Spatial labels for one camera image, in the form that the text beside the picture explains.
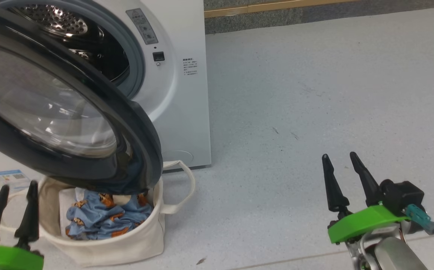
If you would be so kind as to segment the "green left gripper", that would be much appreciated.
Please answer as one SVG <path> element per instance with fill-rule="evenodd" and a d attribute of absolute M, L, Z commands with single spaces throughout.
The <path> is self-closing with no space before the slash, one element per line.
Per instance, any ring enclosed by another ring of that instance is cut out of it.
<path fill-rule="evenodd" d="M 0 190 L 0 224 L 8 203 L 9 186 Z M 23 220 L 14 234 L 18 239 L 15 247 L 0 246 L 0 270 L 43 270 L 44 258 L 23 249 L 30 249 L 30 243 L 39 240 L 39 197 L 38 183 L 30 182 L 26 194 L 27 206 Z"/>

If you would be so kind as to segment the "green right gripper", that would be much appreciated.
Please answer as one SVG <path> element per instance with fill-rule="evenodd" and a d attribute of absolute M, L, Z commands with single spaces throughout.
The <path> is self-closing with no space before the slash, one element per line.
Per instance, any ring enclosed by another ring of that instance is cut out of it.
<path fill-rule="evenodd" d="M 409 220 L 404 214 L 395 215 L 383 205 L 378 205 L 383 199 L 380 186 L 375 181 L 370 171 L 356 154 L 350 152 L 350 159 L 354 170 L 360 177 L 363 191 L 366 195 L 364 210 L 349 215 L 348 206 L 350 202 L 346 198 L 334 175 L 334 167 L 327 154 L 322 156 L 327 206 L 329 211 L 338 214 L 338 221 L 327 229 L 327 234 L 332 244 L 346 242 L 372 232 L 375 229 L 383 228 L 396 222 Z"/>

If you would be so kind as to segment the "blue patterned clothing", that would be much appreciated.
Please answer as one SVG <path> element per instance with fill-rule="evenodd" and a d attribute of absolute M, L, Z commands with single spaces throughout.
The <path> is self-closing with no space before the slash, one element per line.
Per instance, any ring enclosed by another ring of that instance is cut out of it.
<path fill-rule="evenodd" d="M 147 192 L 109 195 L 84 189 L 84 199 L 75 203 L 75 216 L 66 234 L 71 240 L 105 240 L 129 233 L 151 215 Z"/>

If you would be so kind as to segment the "dark washing machine door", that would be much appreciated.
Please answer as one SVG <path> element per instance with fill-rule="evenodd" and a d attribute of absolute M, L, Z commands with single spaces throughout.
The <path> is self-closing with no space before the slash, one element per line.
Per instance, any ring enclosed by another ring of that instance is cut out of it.
<path fill-rule="evenodd" d="M 99 70 L 0 8 L 0 153 L 101 193 L 153 188 L 163 158 L 144 109 Z"/>

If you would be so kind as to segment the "cream canvas laundry basket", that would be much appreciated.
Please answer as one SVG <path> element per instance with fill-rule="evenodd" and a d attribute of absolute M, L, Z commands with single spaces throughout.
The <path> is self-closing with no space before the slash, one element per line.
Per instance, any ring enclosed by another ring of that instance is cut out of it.
<path fill-rule="evenodd" d="M 59 217 L 59 192 L 72 188 L 51 177 L 39 180 L 39 229 L 51 245 L 69 256 L 82 267 L 113 266 L 136 263 L 164 251 L 165 215 L 177 213 L 194 195 L 196 180 L 190 168 L 181 160 L 166 161 L 164 168 L 179 166 L 191 183 L 189 194 L 178 204 L 165 204 L 163 179 L 151 191 L 154 209 L 142 225 L 131 232 L 106 240 L 76 241 L 61 235 Z"/>

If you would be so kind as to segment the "white front-load washing machine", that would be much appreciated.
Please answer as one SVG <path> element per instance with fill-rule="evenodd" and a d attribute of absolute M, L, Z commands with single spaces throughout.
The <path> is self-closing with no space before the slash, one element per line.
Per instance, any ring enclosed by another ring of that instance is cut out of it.
<path fill-rule="evenodd" d="M 105 78 L 147 113 L 157 132 L 162 158 L 164 152 L 184 150 L 193 155 L 188 167 L 211 164 L 203 2 L 0 0 L 0 8 L 8 11 L 26 3 L 71 10 L 109 31 L 126 53 L 130 73 L 119 85 Z M 126 14 L 136 8 L 149 20 L 157 44 L 146 45 Z M 0 171 L 9 170 L 20 170 L 30 180 L 45 176 L 0 153 Z"/>

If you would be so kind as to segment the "stainless steel washing machine drum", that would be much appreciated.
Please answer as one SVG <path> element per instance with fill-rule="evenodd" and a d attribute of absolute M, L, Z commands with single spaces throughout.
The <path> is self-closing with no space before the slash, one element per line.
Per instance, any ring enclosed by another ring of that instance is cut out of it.
<path fill-rule="evenodd" d="M 119 85 L 130 73 L 128 57 L 116 38 L 95 21 L 55 5 L 20 4 L 7 9 L 42 26 L 42 32 L 90 63 Z"/>

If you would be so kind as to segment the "blue energy label sticker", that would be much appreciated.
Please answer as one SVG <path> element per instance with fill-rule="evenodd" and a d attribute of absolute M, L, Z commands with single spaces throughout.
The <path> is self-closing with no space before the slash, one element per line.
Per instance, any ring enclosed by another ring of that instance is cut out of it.
<path fill-rule="evenodd" d="M 8 185 L 11 193 L 25 190 L 30 186 L 31 180 L 19 169 L 0 171 L 0 179 L 4 185 Z"/>

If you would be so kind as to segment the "round filter cover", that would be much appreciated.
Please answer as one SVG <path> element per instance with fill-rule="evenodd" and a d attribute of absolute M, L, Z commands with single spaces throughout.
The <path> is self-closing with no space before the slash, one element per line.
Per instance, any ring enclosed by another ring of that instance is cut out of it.
<path fill-rule="evenodd" d="M 193 155 L 184 150 L 171 150 L 163 153 L 164 161 L 183 161 L 185 164 L 193 161 Z"/>

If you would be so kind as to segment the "grey warning sticker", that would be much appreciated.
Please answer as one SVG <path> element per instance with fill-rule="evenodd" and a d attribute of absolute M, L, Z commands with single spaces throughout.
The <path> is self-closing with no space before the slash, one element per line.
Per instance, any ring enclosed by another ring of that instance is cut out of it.
<path fill-rule="evenodd" d="M 155 34 L 155 31 L 152 29 L 152 26 L 143 13 L 142 9 L 136 8 L 133 10 L 127 10 L 126 14 L 138 29 L 138 32 L 140 33 L 140 36 L 146 45 L 158 43 L 158 38 Z"/>

